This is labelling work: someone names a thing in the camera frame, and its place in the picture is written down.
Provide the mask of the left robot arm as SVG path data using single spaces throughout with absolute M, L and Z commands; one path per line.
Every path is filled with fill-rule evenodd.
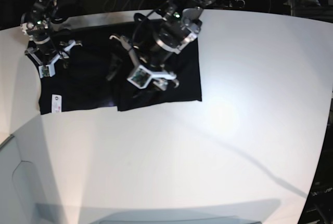
M 161 91 L 169 83 L 179 86 L 176 73 L 166 68 L 172 55 L 180 54 L 198 38 L 200 17 L 215 0 L 167 0 L 147 15 L 136 13 L 137 26 L 131 37 L 113 34 L 133 64 L 127 81 L 138 89 L 150 85 Z

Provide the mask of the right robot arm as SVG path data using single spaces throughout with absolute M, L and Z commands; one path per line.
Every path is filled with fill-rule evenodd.
M 76 0 L 35 0 L 31 9 L 21 17 L 21 29 L 28 36 L 33 46 L 25 51 L 25 55 L 37 64 L 41 77 L 54 75 L 55 63 L 69 58 L 70 49 L 76 41 L 55 44 L 57 31 L 55 24 L 69 18 L 69 10 Z

